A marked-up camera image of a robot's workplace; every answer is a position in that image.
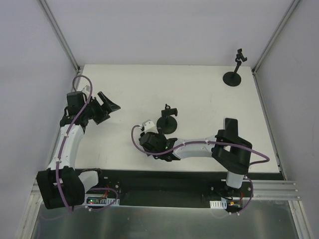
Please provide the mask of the black phone stand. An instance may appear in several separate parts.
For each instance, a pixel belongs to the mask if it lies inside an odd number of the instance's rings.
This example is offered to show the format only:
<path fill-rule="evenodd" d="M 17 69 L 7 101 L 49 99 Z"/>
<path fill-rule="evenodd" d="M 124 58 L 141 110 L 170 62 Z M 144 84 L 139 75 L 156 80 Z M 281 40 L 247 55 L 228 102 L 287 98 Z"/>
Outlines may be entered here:
<path fill-rule="evenodd" d="M 177 129 L 177 121 L 174 117 L 178 115 L 177 108 L 171 108 L 168 104 L 161 110 L 161 117 L 157 120 L 157 127 L 161 128 L 164 134 L 172 134 Z"/>

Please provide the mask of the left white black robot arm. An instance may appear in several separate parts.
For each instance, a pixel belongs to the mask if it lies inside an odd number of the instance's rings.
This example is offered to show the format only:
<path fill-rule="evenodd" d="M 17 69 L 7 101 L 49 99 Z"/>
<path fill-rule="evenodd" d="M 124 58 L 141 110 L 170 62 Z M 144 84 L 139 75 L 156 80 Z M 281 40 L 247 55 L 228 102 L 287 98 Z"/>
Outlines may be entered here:
<path fill-rule="evenodd" d="M 39 171 L 36 181 L 47 209 L 70 208 L 82 205 L 85 194 L 95 194 L 105 189 L 100 169 L 75 170 L 75 161 L 80 142 L 90 120 L 100 124 L 110 118 L 110 113 L 120 106 L 98 92 L 101 103 L 82 91 L 67 94 L 67 106 L 60 121 L 58 143 L 47 169 Z"/>

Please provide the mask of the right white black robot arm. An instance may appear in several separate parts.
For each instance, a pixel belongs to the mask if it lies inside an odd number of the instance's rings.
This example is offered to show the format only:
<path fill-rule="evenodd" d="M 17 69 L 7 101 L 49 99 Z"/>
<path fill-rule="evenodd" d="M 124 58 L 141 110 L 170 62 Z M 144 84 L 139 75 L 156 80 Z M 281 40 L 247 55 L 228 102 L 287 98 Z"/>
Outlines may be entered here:
<path fill-rule="evenodd" d="M 252 144 L 226 129 L 205 139 L 167 139 L 162 133 L 142 133 L 139 145 L 148 155 L 167 162 L 191 157 L 213 158 L 227 169 L 225 193 L 236 196 L 242 191 L 242 181 L 248 173 Z"/>

